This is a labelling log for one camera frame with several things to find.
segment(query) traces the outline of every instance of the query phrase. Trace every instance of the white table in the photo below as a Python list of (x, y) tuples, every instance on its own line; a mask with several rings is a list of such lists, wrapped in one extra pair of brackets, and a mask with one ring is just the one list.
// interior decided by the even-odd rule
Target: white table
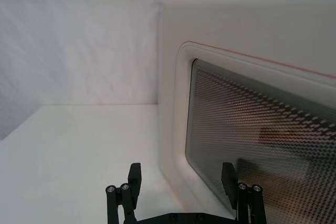
[(134, 162), (137, 219), (183, 211), (158, 166), (157, 128), (156, 105), (42, 107), (0, 142), (0, 222), (105, 224), (105, 187), (127, 182)]

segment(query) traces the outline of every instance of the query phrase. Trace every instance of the mesh screen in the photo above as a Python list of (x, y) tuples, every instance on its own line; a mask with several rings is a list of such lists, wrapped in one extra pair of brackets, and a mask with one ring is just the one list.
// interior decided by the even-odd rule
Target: mesh screen
[(268, 223), (336, 223), (336, 112), (195, 60), (186, 157), (220, 201), (222, 162), (264, 188)]

